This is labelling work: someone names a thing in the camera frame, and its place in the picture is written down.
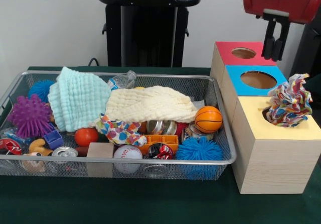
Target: yellow box lid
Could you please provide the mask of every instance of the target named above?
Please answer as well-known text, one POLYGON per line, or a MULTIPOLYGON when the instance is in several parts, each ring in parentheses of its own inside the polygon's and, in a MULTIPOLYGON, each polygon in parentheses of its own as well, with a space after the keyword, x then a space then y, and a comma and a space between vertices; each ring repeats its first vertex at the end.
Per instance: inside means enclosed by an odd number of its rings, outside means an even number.
POLYGON ((312 116, 296 127, 279 127, 268 122, 262 114, 270 106, 270 97, 240 96, 238 100, 257 140, 321 140, 321 129, 312 116))

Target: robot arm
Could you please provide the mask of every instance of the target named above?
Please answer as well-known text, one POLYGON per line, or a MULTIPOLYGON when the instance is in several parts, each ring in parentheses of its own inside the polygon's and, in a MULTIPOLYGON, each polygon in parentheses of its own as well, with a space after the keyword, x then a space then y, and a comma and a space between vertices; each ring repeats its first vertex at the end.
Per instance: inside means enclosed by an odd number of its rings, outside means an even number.
POLYGON ((273 61, 282 60, 290 23, 311 22, 321 0, 243 0, 246 13, 269 21, 262 57, 273 61), (279 39, 273 36, 276 23, 282 25, 279 39))

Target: baseball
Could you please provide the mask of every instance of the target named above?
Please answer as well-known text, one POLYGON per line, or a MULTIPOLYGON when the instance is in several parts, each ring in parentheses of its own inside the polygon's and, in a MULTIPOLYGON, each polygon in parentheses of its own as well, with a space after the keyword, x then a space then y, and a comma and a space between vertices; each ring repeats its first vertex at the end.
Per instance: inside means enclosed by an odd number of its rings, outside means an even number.
MULTIPOLYGON (((139 148, 133 145, 123 145, 115 151, 114 158, 142 159, 142 154, 139 148)), ((114 166, 120 173, 133 174, 140 164, 114 163, 114 166)))

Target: purple spiky ball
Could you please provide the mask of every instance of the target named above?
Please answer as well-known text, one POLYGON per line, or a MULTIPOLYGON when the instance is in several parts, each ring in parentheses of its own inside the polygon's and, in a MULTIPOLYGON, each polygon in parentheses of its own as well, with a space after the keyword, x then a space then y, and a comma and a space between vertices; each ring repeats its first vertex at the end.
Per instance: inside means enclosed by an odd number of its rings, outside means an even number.
POLYGON ((19 96, 8 120, 18 128, 21 138, 43 137, 52 131, 49 125, 52 111, 37 95, 19 96))

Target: blue ball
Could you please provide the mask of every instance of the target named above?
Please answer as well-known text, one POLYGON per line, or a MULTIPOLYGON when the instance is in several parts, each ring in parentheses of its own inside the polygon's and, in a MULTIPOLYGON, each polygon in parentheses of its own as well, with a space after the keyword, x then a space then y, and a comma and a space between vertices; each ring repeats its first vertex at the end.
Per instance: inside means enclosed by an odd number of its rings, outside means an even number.
MULTIPOLYGON (((222 160, 223 152, 216 142, 205 137, 199 141, 186 139, 176 152, 178 160, 222 160)), ((217 165, 180 165, 180 169, 190 180, 213 180, 218 172, 217 165)))
POLYGON ((30 99, 33 94, 37 95, 42 102, 48 102, 48 94, 50 86, 54 84, 54 81, 44 80, 36 82, 29 90, 28 98, 30 99))

